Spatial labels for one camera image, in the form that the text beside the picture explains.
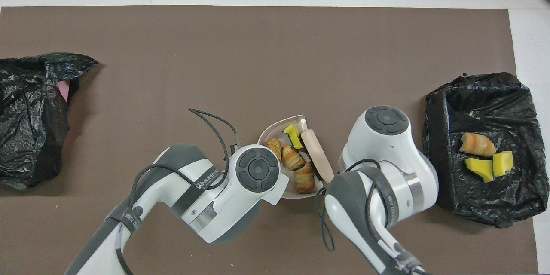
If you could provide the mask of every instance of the brown table surface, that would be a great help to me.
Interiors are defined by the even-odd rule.
[[[365,109],[404,110],[421,147],[426,94],[462,73],[515,74],[505,10],[2,8],[0,57],[60,51],[101,64],[72,102],[61,174],[24,192],[0,187],[3,275],[63,273],[167,146],[197,144],[223,167],[216,136],[187,108],[225,118],[245,144],[303,114],[336,169]],[[262,202],[250,228],[220,245],[158,205],[128,242],[126,261],[136,275],[373,274],[331,223],[336,251],[324,248],[313,201]],[[431,273],[538,272],[531,220],[497,229],[434,206],[391,233]]]

